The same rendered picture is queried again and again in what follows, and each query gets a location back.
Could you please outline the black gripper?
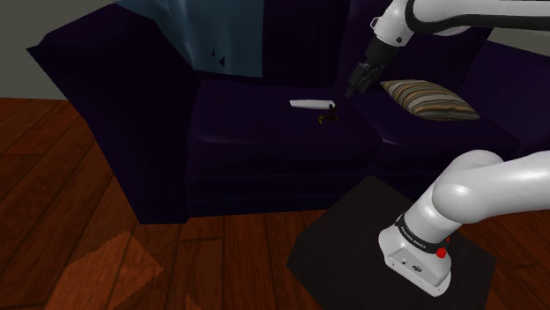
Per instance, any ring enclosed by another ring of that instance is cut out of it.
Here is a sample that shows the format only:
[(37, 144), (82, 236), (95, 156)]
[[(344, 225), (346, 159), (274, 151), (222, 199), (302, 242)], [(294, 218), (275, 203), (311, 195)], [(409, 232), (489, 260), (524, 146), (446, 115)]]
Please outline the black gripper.
[(398, 51), (399, 47), (387, 44), (375, 36), (368, 44), (365, 57), (349, 77), (345, 96), (352, 97), (356, 92), (364, 93), (379, 78)]

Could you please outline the small black and yellow figure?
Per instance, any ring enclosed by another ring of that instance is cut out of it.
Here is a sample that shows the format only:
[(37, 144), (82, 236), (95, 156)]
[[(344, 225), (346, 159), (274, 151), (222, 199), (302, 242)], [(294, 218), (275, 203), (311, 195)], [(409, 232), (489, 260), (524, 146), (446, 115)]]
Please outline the small black and yellow figure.
[(336, 116), (336, 110), (337, 110), (337, 105), (336, 104), (329, 105), (329, 109), (328, 109), (327, 114), (318, 115), (317, 119), (318, 119), (319, 123), (324, 124), (325, 122), (328, 122), (328, 121), (337, 121), (338, 117)]

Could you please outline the white remote control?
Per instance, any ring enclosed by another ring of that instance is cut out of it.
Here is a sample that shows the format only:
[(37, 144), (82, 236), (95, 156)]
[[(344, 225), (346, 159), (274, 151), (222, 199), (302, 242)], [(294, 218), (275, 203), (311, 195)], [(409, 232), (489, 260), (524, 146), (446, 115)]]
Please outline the white remote control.
[(290, 100), (290, 105), (297, 108), (330, 110), (336, 104), (332, 100)]

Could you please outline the striped cushion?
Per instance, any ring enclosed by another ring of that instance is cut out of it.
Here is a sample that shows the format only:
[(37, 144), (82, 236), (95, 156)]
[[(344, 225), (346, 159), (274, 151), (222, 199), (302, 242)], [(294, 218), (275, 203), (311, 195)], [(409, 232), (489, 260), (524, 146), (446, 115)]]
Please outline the striped cushion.
[(457, 94), (426, 80), (391, 80), (380, 85), (405, 111), (425, 120), (475, 121), (480, 118)]

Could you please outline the dark purple sofa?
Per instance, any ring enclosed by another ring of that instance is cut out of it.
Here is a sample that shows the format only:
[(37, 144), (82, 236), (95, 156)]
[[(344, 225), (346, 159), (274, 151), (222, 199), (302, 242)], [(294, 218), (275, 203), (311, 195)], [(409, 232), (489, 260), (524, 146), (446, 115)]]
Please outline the dark purple sofa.
[[(138, 220), (315, 210), (374, 175), (416, 199), (456, 156), (550, 150), (550, 49), (489, 30), (415, 35), (383, 72), (466, 100), (475, 121), (424, 120), (347, 80), (390, 0), (264, 0), (263, 75), (195, 70), (155, 21), (118, 4), (46, 34), (33, 59), (80, 113)], [(290, 100), (332, 100), (328, 110)]]

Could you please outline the blue blanket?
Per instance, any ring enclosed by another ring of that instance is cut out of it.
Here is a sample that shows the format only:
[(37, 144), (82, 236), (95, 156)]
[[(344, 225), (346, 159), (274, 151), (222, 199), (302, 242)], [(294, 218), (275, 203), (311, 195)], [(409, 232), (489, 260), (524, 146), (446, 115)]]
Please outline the blue blanket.
[(263, 75), (264, 0), (115, 0), (149, 18), (195, 70)]

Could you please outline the black robot stand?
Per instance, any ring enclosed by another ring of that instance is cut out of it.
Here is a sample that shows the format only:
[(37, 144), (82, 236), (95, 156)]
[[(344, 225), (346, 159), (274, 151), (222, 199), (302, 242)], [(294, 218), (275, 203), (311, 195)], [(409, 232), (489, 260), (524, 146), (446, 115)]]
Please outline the black robot stand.
[(457, 232), (450, 287), (440, 297), (385, 265), (379, 232), (411, 205), (367, 177), (296, 238), (286, 266), (323, 310), (485, 310), (496, 260)]

